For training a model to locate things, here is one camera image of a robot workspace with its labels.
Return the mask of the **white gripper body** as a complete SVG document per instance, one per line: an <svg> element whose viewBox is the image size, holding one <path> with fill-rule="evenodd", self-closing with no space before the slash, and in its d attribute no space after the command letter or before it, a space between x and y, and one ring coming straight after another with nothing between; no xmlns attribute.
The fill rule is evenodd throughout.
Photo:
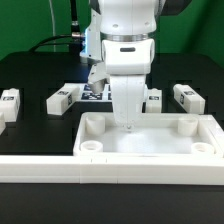
<svg viewBox="0 0 224 224"><path fill-rule="evenodd" d="M111 75L106 73L103 62L93 64L88 85L95 94L110 84L115 123L131 130L142 114L146 75Z"/></svg>

